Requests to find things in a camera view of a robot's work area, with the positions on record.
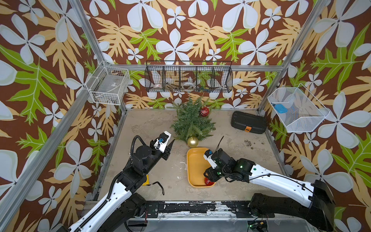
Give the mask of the gold ornament ball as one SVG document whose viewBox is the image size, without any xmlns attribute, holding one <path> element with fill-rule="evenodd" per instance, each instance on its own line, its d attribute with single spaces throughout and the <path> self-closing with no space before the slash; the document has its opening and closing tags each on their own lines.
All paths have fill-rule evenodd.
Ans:
<svg viewBox="0 0 371 232">
<path fill-rule="evenodd" d="M 199 144 L 199 140 L 197 137 L 195 136 L 190 136 L 188 139 L 187 139 L 187 145 L 190 147 L 190 148 L 195 148 L 197 147 Z"/>
</svg>

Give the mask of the red glitter ornament ball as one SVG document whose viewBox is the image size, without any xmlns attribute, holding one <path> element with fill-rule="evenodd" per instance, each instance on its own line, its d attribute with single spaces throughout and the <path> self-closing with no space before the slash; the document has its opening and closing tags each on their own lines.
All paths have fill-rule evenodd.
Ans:
<svg viewBox="0 0 371 232">
<path fill-rule="evenodd" d="M 212 182 L 209 178 L 205 177 L 204 178 L 204 183 L 205 183 L 205 186 L 213 186 L 215 183 Z"/>
</svg>

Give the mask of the yellow plastic tray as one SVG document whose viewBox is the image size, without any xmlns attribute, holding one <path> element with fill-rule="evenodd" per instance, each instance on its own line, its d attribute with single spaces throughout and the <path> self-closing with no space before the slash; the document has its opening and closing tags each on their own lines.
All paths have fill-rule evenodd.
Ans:
<svg viewBox="0 0 371 232">
<path fill-rule="evenodd" d="M 187 159 L 187 178 L 189 184 L 194 188 L 210 188 L 214 182 L 205 183 L 204 172 L 211 167 L 209 162 L 204 159 L 204 153 L 208 148 L 191 148 L 186 155 Z"/>
</svg>

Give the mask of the red patterned ornament ball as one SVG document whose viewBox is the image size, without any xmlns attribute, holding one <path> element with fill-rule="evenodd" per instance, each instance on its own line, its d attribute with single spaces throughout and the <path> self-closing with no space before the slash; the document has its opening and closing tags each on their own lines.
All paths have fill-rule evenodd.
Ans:
<svg viewBox="0 0 371 232">
<path fill-rule="evenodd" d="M 203 106 L 200 110 L 199 110 L 199 115 L 201 117 L 207 117 L 208 115 L 210 114 L 210 110 L 208 107 L 206 106 Z"/>
</svg>

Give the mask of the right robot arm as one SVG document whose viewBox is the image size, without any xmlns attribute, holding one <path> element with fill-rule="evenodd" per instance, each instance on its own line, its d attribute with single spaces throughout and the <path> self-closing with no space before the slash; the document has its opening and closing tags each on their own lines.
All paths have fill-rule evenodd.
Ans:
<svg viewBox="0 0 371 232">
<path fill-rule="evenodd" d="M 203 175 L 211 182 L 224 178 L 229 183 L 252 183 L 283 195 L 271 197 L 255 193 L 248 205 L 252 215 L 294 216 L 305 219 L 317 229 L 326 232 L 334 230 L 335 201 L 325 182 L 300 181 L 275 173 L 248 159 L 235 160 L 220 147 L 215 151 L 206 150 L 203 157 L 210 164 Z"/>
</svg>

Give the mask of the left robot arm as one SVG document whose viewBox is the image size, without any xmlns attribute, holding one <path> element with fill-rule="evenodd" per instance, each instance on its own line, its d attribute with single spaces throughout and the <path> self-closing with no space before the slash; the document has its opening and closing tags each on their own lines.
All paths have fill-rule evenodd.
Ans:
<svg viewBox="0 0 371 232">
<path fill-rule="evenodd" d="M 69 228 L 58 232 L 97 232 L 109 217 L 146 182 L 147 175 L 160 159 L 170 156 L 174 140 L 164 131 L 147 145 L 136 135 L 130 146 L 130 158 L 111 182 L 108 193 L 88 213 Z"/>
</svg>

